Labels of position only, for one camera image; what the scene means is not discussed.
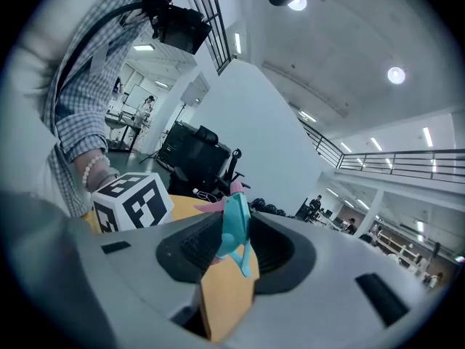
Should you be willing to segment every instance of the gray floor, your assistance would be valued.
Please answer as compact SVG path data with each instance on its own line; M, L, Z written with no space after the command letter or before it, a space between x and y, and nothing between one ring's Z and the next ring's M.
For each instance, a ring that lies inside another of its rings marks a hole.
M111 166L117 169L121 174L128 172L156 172L160 175L161 181L165 185L166 189L169 186L169 175L170 171L164 169L155 159L147 159L142 164L139 164L146 154L141 153L107 153L107 157L110 159Z

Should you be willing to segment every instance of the pearl bracelet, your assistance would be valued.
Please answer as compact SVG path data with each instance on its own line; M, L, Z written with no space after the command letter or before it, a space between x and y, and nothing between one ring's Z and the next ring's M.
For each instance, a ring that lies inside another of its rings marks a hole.
M84 176L82 176L82 185L84 186L84 188L87 187L87 178L89 177L90 170L95 165L95 163L102 159L107 162L108 166L110 166L110 159L107 158L107 156L105 155L99 155L92 158L92 160L87 164L87 167L84 170Z

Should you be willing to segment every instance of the teal toy figure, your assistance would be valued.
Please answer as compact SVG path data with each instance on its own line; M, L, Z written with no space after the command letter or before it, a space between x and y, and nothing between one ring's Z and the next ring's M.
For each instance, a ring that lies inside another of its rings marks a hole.
M229 255L238 264L242 274L249 277L251 275L249 263L252 250L250 238L248 237L250 211L240 181L231 183L230 192L231 196L223 196L222 200L217 203L194 207L202 212L223 212L222 243L213 264L220 262ZM244 245L243 256L236 252L240 244Z

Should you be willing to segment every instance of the yellow surface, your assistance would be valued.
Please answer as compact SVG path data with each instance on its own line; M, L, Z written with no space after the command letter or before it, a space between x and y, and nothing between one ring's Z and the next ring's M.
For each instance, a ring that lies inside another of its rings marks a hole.
M194 208L195 204L208 204L206 201L186 196L169 197L174 203L171 215L175 221L202 213ZM94 233L100 233L94 211L82 218L91 225ZM237 251L243 254L243 246L239 246ZM226 338L252 306L254 283L259 278L259 266L254 250L250 255L250 268L252 276L245 278L234 260L226 257L220 263L211 265L203 276L202 316L211 341L220 342Z

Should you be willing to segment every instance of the desk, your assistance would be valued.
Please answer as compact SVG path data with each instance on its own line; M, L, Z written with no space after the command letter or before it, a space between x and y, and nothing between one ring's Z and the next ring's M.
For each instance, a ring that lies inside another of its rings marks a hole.
M332 221L330 221L328 218L324 217L323 215L320 216L320 222L324 224L325 228L342 231L342 229L339 226L334 225Z
M196 198L169 196L174 203L171 216L174 220L195 216L201 212L194 204L206 204ZM83 217L95 233L100 233L98 221L92 211ZM243 246L238 252L243 253ZM202 318L207 335L212 342L222 341L252 305L255 280L259 278L259 266L255 252L250 256L252 277L245 278L231 257L211 265L201 281L203 306Z
M118 118L117 119L114 119L114 118L111 118L111 116L117 116ZM134 121L132 121L131 119L128 119L128 118L125 118L123 116L123 112L121 114L114 114L114 113L107 113L106 116L105 116L105 123L111 128L111 129L118 129L118 128L123 128L123 127L126 127L126 129L124 130L124 133L123 133L123 137L121 138L121 141L119 143L119 146L118 148L110 148L108 149L108 151L115 151L115 152L131 152L132 151L132 148L134 147L134 143L136 142L136 139L137 139L137 136L139 135L140 133L140 130L141 130L141 127L139 126L136 126L134 124ZM134 134L134 137L132 139L132 143L131 143L131 146L129 147L129 149L123 149L121 148L121 146L123 145L123 141L124 141L124 138L126 136L126 133L128 132L128 128L131 127L135 134Z

